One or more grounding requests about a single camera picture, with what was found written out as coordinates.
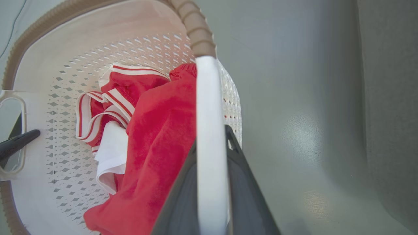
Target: clothes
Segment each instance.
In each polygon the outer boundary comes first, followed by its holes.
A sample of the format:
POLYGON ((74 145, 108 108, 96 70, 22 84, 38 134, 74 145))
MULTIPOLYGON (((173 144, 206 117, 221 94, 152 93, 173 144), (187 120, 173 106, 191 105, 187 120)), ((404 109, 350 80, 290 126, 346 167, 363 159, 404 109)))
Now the clothes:
POLYGON ((89 229, 104 235, 151 232, 196 138, 196 67, 180 66, 170 78, 139 97, 127 127, 122 183, 118 179, 117 193, 86 211, 89 229))
POLYGON ((114 174, 124 174, 128 149, 126 130, 115 121, 106 124, 102 141, 94 158, 97 165, 96 181, 108 193, 116 193, 114 174))
POLYGON ((169 82, 167 77, 149 67, 114 64, 99 79, 101 92, 81 94, 76 106, 76 137, 92 147, 99 162, 96 180, 114 194, 124 174, 127 155, 125 129, 141 94, 169 82))

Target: red and white striped trim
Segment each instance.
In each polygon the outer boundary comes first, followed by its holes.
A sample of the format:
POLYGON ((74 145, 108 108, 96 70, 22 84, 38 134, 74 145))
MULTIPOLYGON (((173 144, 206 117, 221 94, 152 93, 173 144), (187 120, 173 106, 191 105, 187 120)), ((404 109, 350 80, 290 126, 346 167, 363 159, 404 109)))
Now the red and white striped trim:
POLYGON ((97 92, 97 91, 86 92, 86 95, 88 95, 91 98, 99 101, 100 103, 108 102, 108 100, 102 96, 101 92, 97 92))
POLYGON ((104 85, 108 84, 110 81, 110 74, 116 72, 119 74, 125 75, 158 75, 166 79, 169 79, 165 74, 160 71, 146 66, 130 66, 119 63, 114 63, 103 76, 99 78, 99 87, 102 88, 104 85))
POLYGON ((102 94, 102 96, 116 106, 130 121, 135 107, 116 88, 102 94))
POLYGON ((130 118, 128 119, 121 110, 111 105, 104 112, 99 113, 92 117, 91 112, 91 99, 92 97, 88 94, 82 94, 77 100, 77 126, 76 126, 76 137, 84 142, 93 141, 100 130, 100 123, 103 115, 111 115, 115 117, 121 126, 127 127, 130 118))
POLYGON ((99 150, 99 145, 97 145, 97 146, 93 146, 92 147, 92 153, 93 153, 93 156, 95 156, 96 154, 97 154, 97 151, 99 150))

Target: red clothing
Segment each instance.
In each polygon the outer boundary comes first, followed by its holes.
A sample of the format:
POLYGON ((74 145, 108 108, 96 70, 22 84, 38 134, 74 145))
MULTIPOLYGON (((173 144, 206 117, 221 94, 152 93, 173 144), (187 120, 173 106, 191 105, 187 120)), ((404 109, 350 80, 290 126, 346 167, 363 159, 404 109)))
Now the red clothing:
POLYGON ((170 78, 139 97, 127 127, 125 175, 116 176, 115 195, 86 211, 89 229, 103 235, 151 232, 196 138, 196 66, 181 65, 170 78))
POLYGON ((117 121, 126 128, 141 94, 169 82, 155 69, 112 65, 99 79, 100 91, 83 93, 76 106, 76 137, 96 154, 106 123, 117 121))

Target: black plastic part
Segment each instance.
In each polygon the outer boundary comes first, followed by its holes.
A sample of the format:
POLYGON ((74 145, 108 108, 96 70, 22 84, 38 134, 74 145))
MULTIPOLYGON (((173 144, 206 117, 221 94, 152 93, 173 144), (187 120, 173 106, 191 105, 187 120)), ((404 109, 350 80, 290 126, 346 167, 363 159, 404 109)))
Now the black plastic part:
POLYGON ((41 132, 39 130, 31 130, 24 134, 15 136, 11 139, 0 143, 0 161, 8 159, 17 151, 21 150, 25 145, 36 139, 41 132))
MULTIPOLYGON (((22 113, 19 114, 19 117, 16 120, 15 125, 13 126, 12 131, 10 132, 9 139, 11 139, 11 138, 13 138, 15 136, 18 136, 20 134, 22 134, 22 113)), ((9 161, 9 158, 10 157, 11 156, 9 156, 7 158, 3 158, 3 159, 0 158, 0 167, 2 169, 4 169, 6 167, 7 161, 9 161)))
MULTIPOLYGON (((235 235, 280 235, 234 132, 225 126, 232 218, 235 235)), ((196 142, 154 224, 151 235, 198 235, 196 142)))

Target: gray wall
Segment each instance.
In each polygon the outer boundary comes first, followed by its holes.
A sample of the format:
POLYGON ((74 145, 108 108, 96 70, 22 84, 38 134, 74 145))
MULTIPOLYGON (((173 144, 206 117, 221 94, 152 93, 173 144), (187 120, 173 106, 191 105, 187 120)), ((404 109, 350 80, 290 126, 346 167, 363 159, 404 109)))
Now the gray wall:
POLYGON ((411 234, 367 172, 352 0, 196 0, 241 97, 243 150, 285 235, 411 234))
POLYGON ((359 0, 359 19, 373 186, 418 233, 418 1, 359 0))

